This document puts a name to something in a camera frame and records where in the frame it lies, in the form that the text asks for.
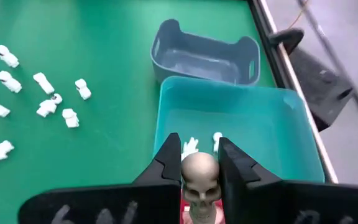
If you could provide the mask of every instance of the green tabletop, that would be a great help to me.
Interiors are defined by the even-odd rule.
[[[29,197],[48,189],[131,182],[152,158],[159,84],[150,47],[166,19],[185,32],[235,42],[244,35],[260,44],[250,9],[240,1],[47,1],[0,0],[0,44],[21,65],[22,83],[11,93],[0,82],[0,142],[15,145],[0,161],[0,223],[17,223]],[[35,112],[49,98],[33,80],[43,72],[63,97],[55,114]],[[92,97],[83,101],[74,81],[84,78]],[[259,85],[275,86],[261,53]],[[68,129],[62,109],[78,113]]]

